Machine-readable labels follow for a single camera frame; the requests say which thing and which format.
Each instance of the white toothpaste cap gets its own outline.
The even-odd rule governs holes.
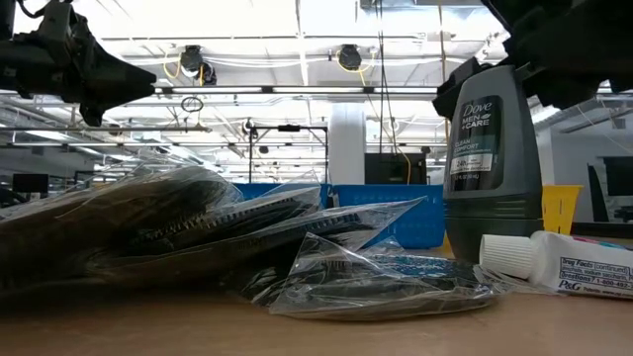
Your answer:
[[[486,269],[527,279],[534,267],[534,245],[529,237],[485,234],[479,263]]]

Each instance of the dove logo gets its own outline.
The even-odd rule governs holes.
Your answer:
[[[462,116],[462,130],[488,126],[492,116],[489,110],[492,107],[493,103],[466,105]]]
[[[490,110],[492,106],[493,106],[493,103],[478,104],[478,105],[469,104],[466,106],[466,109],[464,110],[464,116],[486,112]]]

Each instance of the black monitor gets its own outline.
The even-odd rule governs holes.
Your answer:
[[[13,191],[17,193],[48,193],[48,175],[14,174]]]
[[[633,157],[605,157],[606,192],[611,197],[633,196]]]
[[[410,184],[427,184],[426,154],[408,153]],[[408,164],[401,154],[365,153],[365,184],[406,184]]]

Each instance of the deodorant label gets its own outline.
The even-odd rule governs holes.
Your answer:
[[[454,125],[450,162],[453,191],[494,189],[494,170],[498,164],[502,101],[487,96],[465,103]]]

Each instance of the toothpaste label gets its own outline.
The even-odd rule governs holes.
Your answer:
[[[631,268],[609,263],[561,257],[559,290],[628,297],[633,294]]]

